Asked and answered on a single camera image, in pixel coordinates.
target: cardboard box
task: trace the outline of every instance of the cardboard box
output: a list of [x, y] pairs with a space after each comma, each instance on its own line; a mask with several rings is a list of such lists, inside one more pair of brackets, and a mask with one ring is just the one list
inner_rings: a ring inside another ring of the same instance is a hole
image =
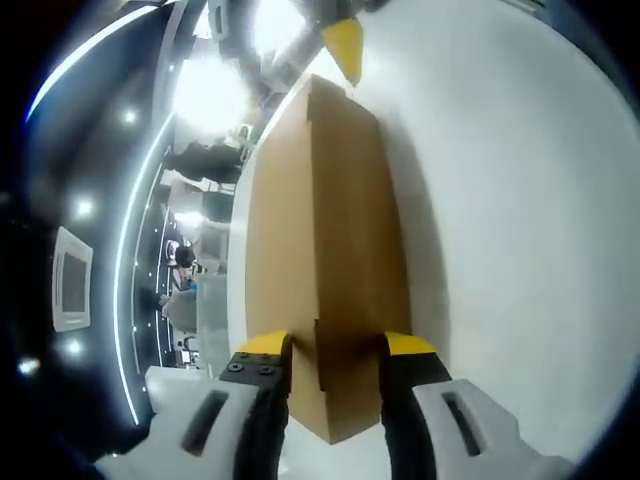
[[409, 333], [397, 206], [376, 118], [312, 77], [256, 152], [249, 336], [295, 339], [291, 415], [329, 443], [379, 421], [373, 341]]

